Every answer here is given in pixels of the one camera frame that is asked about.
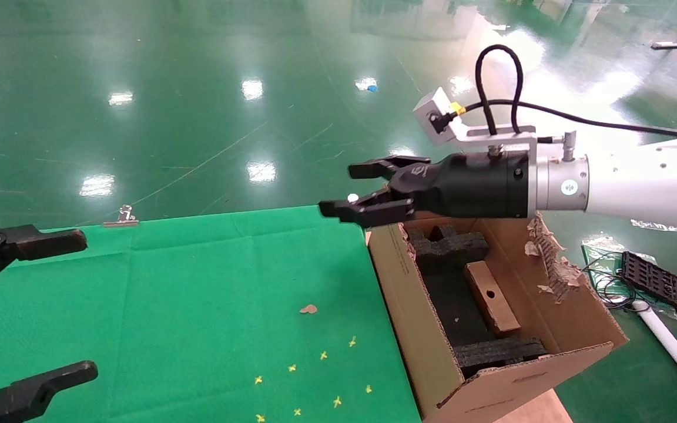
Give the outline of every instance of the wire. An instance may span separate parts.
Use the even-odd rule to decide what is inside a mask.
[[[488,107],[490,105],[511,105],[511,106],[513,106],[515,104],[515,100],[497,99],[497,100],[488,100],[487,103],[488,103]],[[541,105],[535,105],[535,104],[532,104],[532,103],[518,101],[518,105],[521,106],[521,107],[525,107],[525,108],[532,108],[532,109],[535,109],[535,110],[540,110],[540,112],[550,113],[551,115],[556,115],[556,116],[559,116],[559,117],[567,119],[567,120],[572,120],[574,122],[585,123],[586,125],[600,126],[602,128],[623,129],[623,130],[626,130],[626,131],[645,132],[645,133],[649,133],[649,134],[659,134],[659,135],[664,135],[664,136],[677,137],[677,129],[661,128],[660,126],[629,125],[629,124],[626,124],[626,123],[599,122],[598,120],[585,119],[583,117],[570,115],[569,113],[559,112],[558,110],[555,110],[553,108],[548,108],[548,107],[541,106]],[[474,103],[472,105],[468,105],[467,107],[465,107],[465,110],[467,110],[467,112],[470,112],[471,110],[475,110],[477,108],[484,108],[484,107],[485,107],[484,104],[482,102],[479,102],[479,103]]]
[[[605,303],[605,307],[608,310],[625,310],[625,311],[631,311],[632,313],[641,313],[641,311],[647,311],[651,308],[651,305],[649,303],[649,300],[645,297],[643,297],[631,284],[629,284],[626,280],[621,278],[621,276],[616,275],[615,273],[610,273],[610,271],[604,271],[604,270],[599,270],[598,268],[592,268],[594,263],[599,262],[600,260],[604,259],[605,257],[608,257],[610,255],[617,254],[617,255],[623,255],[623,253],[618,252],[618,251],[610,251],[605,254],[600,255],[596,259],[592,260],[588,265],[586,265],[584,268],[581,269],[583,273],[591,273],[594,271],[594,273],[599,273],[604,276],[608,276],[610,279],[602,279],[603,281],[607,281],[604,286],[598,288],[597,284],[594,282],[594,279],[589,278],[591,286],[594,288],[594,291],[597,292],[597,295],[600,300],[602,300],[603,303]],[[626,287],[628,290],[628,296],[624,298],[621,301],[617,301],[617,296],[613,298],[612,294],[608,294],[608,287],[615,283],[615,282],[620,282],[621,284]],[[644,308],[644,310],[636,310],[634,308],[634,301],[636,300],[642,300],[647,303],[647,308]]]
[[[484,86],[482,84],[482,62],[484,62],[484,57],[491,51],[505,51],[508,56],[511,57],[516,66],[516,91],[514,93],[514,99],[511,101],[511,127],[515,133],[520,133],[518,123],[516,122],[516,110],[518,109],[521,99],[521,89],[524,88],[524,70],[521,67],[521,60],[516,56],[516,53],[508,48],[505,45],[491,45],[488,48],[484,49],[479,57],[477,57],[477,62],[475,64],[475,85],[477,86],[477,93],[480,96],[480,107],[482,107],[482,112],[484,113],[484,118],[487,121],[487,129],[490,131],[491,136],[498,134],[498,131],[495,126],[495,119],[492,117],[492,110],[490,108],[490,102],[487,101],[487,96],[484,93]]]

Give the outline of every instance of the white dot sticker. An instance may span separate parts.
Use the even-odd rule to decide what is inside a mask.
[[[566,179],[561,184],[561,193],[564,193],[564,196],[572,196],[578,191],[578,183],[573,179]]]

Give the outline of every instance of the white pole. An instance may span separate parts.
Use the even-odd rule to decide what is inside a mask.
[[[660,340],[660,343],[668,351],[670,357],[677,363],[677,339],[670,333],[670,330],[668,330],[646,302],[641,300],[634,301],[634,309],[652,333]]]

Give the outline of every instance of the green table cover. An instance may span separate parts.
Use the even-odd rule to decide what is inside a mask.
[[[99,366],[40,422],[419,421],[357,227],[304,207],[84,231],[0,274],[0,388]]]

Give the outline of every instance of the open cardboard box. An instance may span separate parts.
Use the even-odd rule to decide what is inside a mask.
[[[490,246],[487,267],[521,325],[514,335],[539,338],[550,354],[480,370],[465,380],[403,230],[417,227],[429,235],[440,224],[453,225],[459,233],[484,234]],[[530,241],[532,251],[543,253],[552,249],[548,241],[554,243],[540,217],[534,226],[527,225],[525,219],[428,217],[373,228],[371,256],[424,423],[492,423],[628,342],[586,278],[559,260],[557,243],[556,251],[527,255]],[[559,267],[544,260],[550,255]],[[578,278],[565,284],[571,274]],[[463,274],[461,283],[467,283]]]

